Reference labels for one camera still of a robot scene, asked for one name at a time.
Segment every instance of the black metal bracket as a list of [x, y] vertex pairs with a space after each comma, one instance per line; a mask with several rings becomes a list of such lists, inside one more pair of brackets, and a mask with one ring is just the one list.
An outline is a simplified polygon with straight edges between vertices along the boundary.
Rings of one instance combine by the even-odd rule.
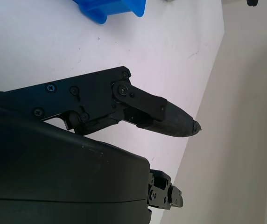
[[155, 120], [165, 120], [167, 100], [151, 95], [124, 81], [118, 81], [113, 86], [113, 93], [117, 100], [133, 108], [147, 113]]
[[124, 120], [176, 137], [200, 130], [182, 109], [130, 84], [126, 67], [0, 92], [0, 108], [45, 121], [60, 118], [67, 130], [87, 135]]
[[183, 207], [181, 191], [172, 185], [171, 178], [159, 170], [150, 170], [148, 180], [148, 204], [159, 209]]

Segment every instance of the blue plastic container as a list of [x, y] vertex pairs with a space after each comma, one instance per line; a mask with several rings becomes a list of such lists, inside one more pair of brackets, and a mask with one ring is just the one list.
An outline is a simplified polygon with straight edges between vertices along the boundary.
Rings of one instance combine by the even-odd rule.
[[86, 16], [104, 24], [108, 15], [133, 12], [144, 15], [146, 0], [73, 0]]

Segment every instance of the screw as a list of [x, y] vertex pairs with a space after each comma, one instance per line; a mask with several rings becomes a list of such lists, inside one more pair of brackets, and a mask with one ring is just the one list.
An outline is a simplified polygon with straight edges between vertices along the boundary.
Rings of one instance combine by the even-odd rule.
[[119, 93], [122, 96], [126, 96], [128, 88], [125, 85], [120, 85], [118, 88]]
[[122, 77], [123, 78], [128, 78], [128, 72], [127, 71], [124, 71], [124, 72], [122, 72]]
[[77, 96], [79, 93], [79, 89], [76, 86], [72, 86], [69, 89], [69, 92], [73, 95], [73, 96]]
[[40, 118], [40, 117], [43, 117], [44, 116], [44, 111], [41, 108], [35, 108], [33, 110], [33, 114], [34, 114], [35, 117]]
[[56, 91], [56, 86], [55, 84], [49, 83], [46, 85], [46, 90], [48, 92], [55, 92]]
[[81, 118], [81, 120], [82, 120], [83, 122], [85, 122], [85, 121], [89, 120], [89, 115], [88, 115], [87, 113], [82, 113], [82, 114], [80, 115], [80, 118]]

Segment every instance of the white table surface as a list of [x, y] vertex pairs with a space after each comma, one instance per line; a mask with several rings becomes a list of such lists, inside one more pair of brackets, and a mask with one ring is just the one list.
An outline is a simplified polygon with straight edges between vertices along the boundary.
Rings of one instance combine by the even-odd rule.
[[[0, 91], [124, 65], [134, 86], [195, 117], [223, 33], [221, 0], [147, 0], [143, 17], [104, 25], [72, 0], [0, 0]], [[172, 180], [188, 141], [126, 122], [89, 137], [146, 157]], [[151, 210], [158, 224], [163, 210]]]

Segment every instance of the blue object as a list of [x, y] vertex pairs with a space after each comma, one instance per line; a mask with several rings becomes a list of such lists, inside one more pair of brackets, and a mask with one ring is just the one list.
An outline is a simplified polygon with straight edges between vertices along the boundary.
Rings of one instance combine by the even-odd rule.
[[133, 12], [142, 17], [146, 0], [73, 0], [86, 16], [104, 24], [108, 15]]

